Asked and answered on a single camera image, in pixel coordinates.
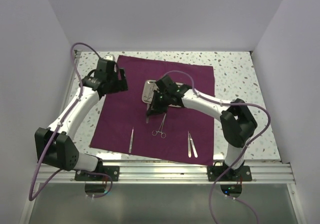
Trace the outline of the aluminium front rail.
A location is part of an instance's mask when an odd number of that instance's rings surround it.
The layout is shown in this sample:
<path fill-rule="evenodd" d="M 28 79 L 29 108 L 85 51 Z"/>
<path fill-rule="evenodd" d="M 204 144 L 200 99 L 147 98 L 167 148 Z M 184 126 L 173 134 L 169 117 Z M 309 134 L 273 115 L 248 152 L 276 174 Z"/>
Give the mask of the aluminium front rail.
<path fill-rule="evenodd" d="M 212 171 L 206 166 L 172 163 L 160 160 L 106 160 L 104 166 L 115 166 L 117 184 L 212 184 Z M 243 184 L 294 184 L 289 164 L 246 161 L 244 168 L 231 182 Z"/>

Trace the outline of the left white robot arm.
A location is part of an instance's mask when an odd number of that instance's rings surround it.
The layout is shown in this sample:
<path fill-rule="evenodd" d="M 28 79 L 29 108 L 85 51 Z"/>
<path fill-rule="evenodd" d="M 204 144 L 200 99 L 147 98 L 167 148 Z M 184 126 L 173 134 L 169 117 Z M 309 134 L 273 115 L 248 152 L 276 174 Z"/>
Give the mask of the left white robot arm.
<path fill-rule="evenodd" d="M 59 117 L 35 132 L 38 161 L 65 171 L 85 170 L 92 180 L 101 179 L 104 168 L 100 159 L 80 153 L 73 139 L 88 112 L 102 97 L 127 90 L 125 71 L 118 67 L 115 57 L 100 58 L 96 69 L 81 80 L 75 96 Z"/>

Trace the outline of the steel hemostat forceps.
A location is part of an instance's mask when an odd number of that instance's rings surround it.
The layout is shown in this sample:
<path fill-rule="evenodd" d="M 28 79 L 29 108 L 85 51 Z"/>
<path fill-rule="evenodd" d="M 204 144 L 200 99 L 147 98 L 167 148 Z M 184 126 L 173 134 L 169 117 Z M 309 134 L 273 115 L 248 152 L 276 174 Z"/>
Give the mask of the steel hemostat forceps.
<path fill-rule="evenodd" d="M 165 120 L 166 120 L 166 116 L 167 116 L 167 114 L 165 113 L 159 128 L 157 130 L 153 130 L 152 131 L 152 135 L 153 136 L 160 135 L 160 137 L 163 138 L 163 139 L 166 137 L 166 133 L 163 131 Z"/>

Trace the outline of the steel instrument tray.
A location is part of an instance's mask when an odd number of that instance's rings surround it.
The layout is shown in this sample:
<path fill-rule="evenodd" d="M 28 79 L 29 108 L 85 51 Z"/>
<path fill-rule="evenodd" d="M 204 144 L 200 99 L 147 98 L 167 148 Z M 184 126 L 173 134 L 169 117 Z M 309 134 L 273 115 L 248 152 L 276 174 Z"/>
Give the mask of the steel instrument tray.
<path fill-rule="evenodd" d="M 189 89 L 189 85 L 173 82 L 168 76 L 159 80 L 150 79 L 144 83 L 141 99 L 147 108 L 180 108 L 181 98 Z"/>

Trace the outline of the steel tweezers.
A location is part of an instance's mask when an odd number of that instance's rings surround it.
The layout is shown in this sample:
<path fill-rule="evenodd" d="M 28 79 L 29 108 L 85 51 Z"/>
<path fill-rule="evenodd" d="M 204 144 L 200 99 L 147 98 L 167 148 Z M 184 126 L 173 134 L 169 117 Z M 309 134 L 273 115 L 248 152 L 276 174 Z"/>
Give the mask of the steel tweezers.
<path fill-rule="evenodd" d="M 189 133 L 189 135 L 190 135 L 191 152 L 193 152 L 194 157 L 197 158 L 198 154 L 197 154 L 197 150 L 196 150 L 194 141 L 193 141 L 192 136 L 191 136 L 190 133 Z"/>
<path fill-rule="evenodd" d="M 188 148 L 188 157 L 191 158 L 192 153 L 191 153 L 191 141 L 190 141 L 190 133 L 189 133 L 189 131 L 187 133 L 187 148 Z"/>
<path fill-rule="evenodd" d="M 131 135 L 130 135 L 130 142 L 129 142 L 129 149 L 128 149 L 129 154 L 132 153 L 133 141 L 134 141 L 134 127 L 132 127 Z"/>

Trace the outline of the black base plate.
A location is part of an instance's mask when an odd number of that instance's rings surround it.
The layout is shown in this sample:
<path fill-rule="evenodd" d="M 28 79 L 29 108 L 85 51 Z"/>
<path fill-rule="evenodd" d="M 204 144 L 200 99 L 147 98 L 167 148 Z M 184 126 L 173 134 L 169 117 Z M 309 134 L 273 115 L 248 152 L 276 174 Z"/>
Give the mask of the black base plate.
<path fill-rule="evenodd" d="M 237 170 L 230 169 L 220 179 L 218 177 L 225 171 L 223 166 L 207 166 L 206 173 L 209 182 L 251 182 L 253 180 L 249 166 L 242 166 Z"/>
<path fill-rule="evenodd" d="M 107 180 L 117 182 L 119 180 L 120 167 L 119 166 L 102 166 L 97 172 L 78 171 L 75 174 L 75 181 L 83 182 L 97 182 Z"/>

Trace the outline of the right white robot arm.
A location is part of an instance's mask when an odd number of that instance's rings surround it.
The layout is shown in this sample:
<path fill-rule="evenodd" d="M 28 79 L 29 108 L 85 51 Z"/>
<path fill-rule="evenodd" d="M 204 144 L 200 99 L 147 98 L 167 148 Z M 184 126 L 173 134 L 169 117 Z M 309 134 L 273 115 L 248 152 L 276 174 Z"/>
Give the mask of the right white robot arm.
<path fill-rule="evenodd" d="M 155 86 L 147 116 L 166 113 L 169 106 L 173 105 L 199 111 L 220 121 L 223 136 L 228 143 L 222 173 L 227 180 L 235 180 L 244 165 L 241 153 L 258 126 L 245 102 L 241 99 L 219 101 L 194 91 L 190 85 L 173 82 L 168 75 L 157 80 Z"/>

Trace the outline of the steel scissors in tray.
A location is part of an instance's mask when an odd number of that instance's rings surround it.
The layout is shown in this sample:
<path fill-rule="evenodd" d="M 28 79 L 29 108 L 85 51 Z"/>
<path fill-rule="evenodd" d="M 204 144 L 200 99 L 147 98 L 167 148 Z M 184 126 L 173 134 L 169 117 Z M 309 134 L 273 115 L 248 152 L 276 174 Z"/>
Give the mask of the steel scissors in tray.
<path fill-rule="evenodd" d="M 153 98 L 153 93 L 156 88 L 156 85 L 154 83 L 146 83 L 143 88 L 143 94 L 142 94 L 142 101 L 144 103 L 150 103 Z"/>

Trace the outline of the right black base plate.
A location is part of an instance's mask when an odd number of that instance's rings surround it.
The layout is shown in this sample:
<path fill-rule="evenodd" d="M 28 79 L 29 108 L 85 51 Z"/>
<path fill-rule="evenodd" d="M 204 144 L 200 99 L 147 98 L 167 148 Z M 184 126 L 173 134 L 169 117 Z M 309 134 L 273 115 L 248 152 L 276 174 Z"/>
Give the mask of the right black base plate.
<path fill-rule="evenodd" d="M 230 169 L 220 179 L 218 177 L 225 171 L 223 166 L 207 166 L 206 173 L 209 182 L 251 182 L 253 180 L 249 166 L 242 166 L 237 170 Z"/>

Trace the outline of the steel scalpel handle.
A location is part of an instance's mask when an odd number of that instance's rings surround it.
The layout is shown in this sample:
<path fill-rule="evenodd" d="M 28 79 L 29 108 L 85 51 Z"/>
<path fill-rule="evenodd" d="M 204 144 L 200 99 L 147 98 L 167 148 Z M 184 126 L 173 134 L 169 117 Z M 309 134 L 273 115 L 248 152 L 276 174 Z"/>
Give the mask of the steel scalpel handle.
<path fill-rule="evenodd" d="M 149 123 L 149 108 L 150 108 L 150 104 L 147 104 L 147 110 L 146 110 L 146 123 Z"/>

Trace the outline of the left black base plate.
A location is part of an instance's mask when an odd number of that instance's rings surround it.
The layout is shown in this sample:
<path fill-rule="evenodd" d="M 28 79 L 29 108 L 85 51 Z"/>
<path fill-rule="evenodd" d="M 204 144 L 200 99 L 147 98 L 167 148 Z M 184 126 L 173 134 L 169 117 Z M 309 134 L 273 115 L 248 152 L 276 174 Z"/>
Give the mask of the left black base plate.
<path fill-rule="evenodd" d="M 75 174 L 75 181 L 83 182 L 97 182 L 107 180 L 117 182 L 119 180 L 120 167 L 119 166 L 102 166 L 97 172 L 78 171 Z"/>

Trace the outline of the aluminium left rail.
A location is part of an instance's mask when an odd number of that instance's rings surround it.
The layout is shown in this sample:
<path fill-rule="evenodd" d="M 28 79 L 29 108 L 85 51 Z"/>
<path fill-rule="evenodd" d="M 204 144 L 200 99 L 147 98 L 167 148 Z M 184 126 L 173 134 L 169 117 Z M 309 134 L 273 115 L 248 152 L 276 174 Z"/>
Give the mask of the aluminium left rail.
<path fill-rule="evenodd" d="M 73 58 L 73 61 L 74 61 L 74 65 L 77 67 L 78 66 L 78 63 L 79 63 L 79 59 L 81 57 L 81 53 L 82 51 L 81 50 L 75 50 L 74 51 L 74 58 Z M 64 109 L 67 107 L 68 105 L 68 101 L 69 101 L 69 98 L 70 98 L 70 93 L 71 93 L 71 90 L 72 90 L 72 86 L 73 86 L 73 82 L 74 82 L 74 78 L 76 78 L 76 72 L 75 72 L 75 69 L 74 69 L 74 66 L 72 65 L 72 71 L 71 71 L 71 74 L 69 76 L 69 81 L 67 83 L 67 87 L 66 87 L 66 90 L 65 90 L 65 94 L 64 94 L 64 97 L 63 97 L 63 100 L 62 100 L 62 105 L 61 105 L 61 108 L 60 108 L 60 111 L 59 113 L 61 114 Z"/>

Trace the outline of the purple surgical cloth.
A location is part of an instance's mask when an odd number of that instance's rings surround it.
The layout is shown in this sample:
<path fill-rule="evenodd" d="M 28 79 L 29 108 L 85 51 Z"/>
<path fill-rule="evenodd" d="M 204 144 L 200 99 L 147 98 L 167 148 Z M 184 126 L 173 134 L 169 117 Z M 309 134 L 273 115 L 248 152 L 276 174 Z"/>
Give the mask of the purple surgical cloth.
<path fill-rule="evenodd" d="M 153 136 L 163 116 L 149 117 L 142 102 L 143 87 L 147 80 L 157 80 L 168 73 L 174 82 L 195 87 L 208 95 L 215 92 L 214 71 L 211 66 L 162 62 L 129 56 L 119 56 L 119 67 L 125 70 L 128 91 L 106 96 L 99 120 L 91 140 L 91 147 L 129 154 L 132 128 L 133 155 L 208 166 L 214 154 L 214 120 L 201 112 L 170 107 L 163 131 L 166 137 Z M 188 157 L 188 131 L 198 154 Z"/>

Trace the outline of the aluminium rail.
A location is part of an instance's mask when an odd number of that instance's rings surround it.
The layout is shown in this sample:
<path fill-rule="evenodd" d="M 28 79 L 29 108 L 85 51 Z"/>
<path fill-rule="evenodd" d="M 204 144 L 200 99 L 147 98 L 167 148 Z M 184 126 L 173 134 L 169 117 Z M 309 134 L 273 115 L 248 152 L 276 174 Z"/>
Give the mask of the aluminium rail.
<path fill-rule="evenodd" d="M 82 51 L 81 50 L 75 50 L 74 51 L 74 58 L 73 58 L 73 61 L 74 61 L 74 65 L 77 67 L 78 66 L 78 63 L 79 63 L 79 59 L 81 57 L 81 53 Z M 69 81 L 67 83 L 67 87 L 66 87 L 66 90 L 65 90 L 65 94 L 64 94 L 64 97 L 63 97 L 63 100 L 62 100 L 62 105 L 61 105 L 61 108 L 60 108 L 60 111 L 59 113 L 61 114 L 64 109 L 67 107 L 68 105 L 68 101 L 69 101 L 69 98 L 70 98 L 70 93 L 71 93 L 71 90 L 72 90 L 72 86 L 73 86 L 73 82 L 74 82 L 74 78 L 76 78 L 76 72 L 75 72 L 75 69 L 74 69 L 74 66 L 72 65 L 72 71 L 71 71 L 71 74 L 69 76 Z"/>
<path fill-rule="evenodd" d="M 106 160 L 104 166 L 115 166 L 117 184 L 212 184 L 212 171 L 206 166 L 172 163 L 160 160 Z M 289 164 L 246 161 L 244 168 L 231 182 L 243 184 L 294 184 Z"/>

